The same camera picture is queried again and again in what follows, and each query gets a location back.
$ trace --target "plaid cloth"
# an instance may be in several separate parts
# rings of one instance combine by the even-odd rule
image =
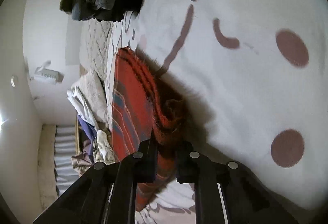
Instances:
[[[127,48],[120,48],[115,63],[112,139],[120,161],[150,138],[159,143],[157,176],[154,183],[137,187],[136,210],[142,210],[154,191],[174,173],[174,148],[182,140],[186,121],[183,98],[156,78]]]

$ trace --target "corrugated metal sheet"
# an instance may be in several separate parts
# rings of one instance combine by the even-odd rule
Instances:
[[[71,156],[75,151],[75,127],[57,126],[55,136],[55,175],[58,195],[61,195],[78,178],[72,168]]]

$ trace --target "white bedsheet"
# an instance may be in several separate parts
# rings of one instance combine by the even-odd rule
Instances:
[[[114,24],[110,51],[138,45],[164,65],[203,150],[310,209],[328,192],[327,21],[327,0],[145,0]]]

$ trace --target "metal rivet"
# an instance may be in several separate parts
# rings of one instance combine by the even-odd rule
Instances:
[[[191,158],[199,158],[199,153],[198,152],[190,152],[190,157]]]
[[[97,162],[95,163],[95,165],[93,166],[96,170],[101,170],[103,169],[105,166],[105,164],[103,162]]]
[[[135,152],[135,153],[133,154],[133,157],[134,157],[134,158],[137,158],[137,159],[142,158],[142,157],[143,157],[143,153],[142,153],[142,152]]]
[[[236,169],[238,168],[238,164],[236,162],[229,162],[228,167],[231,169]]]

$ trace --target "mattress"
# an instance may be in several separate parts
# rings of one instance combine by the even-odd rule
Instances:
[[[143,51],[186,98],[198,151],[313,210],[328,193],[327,21],[327,0],[145,0],[113,26],[106,93],[117,48]],[[165,223],[146,211],[139,223]]]

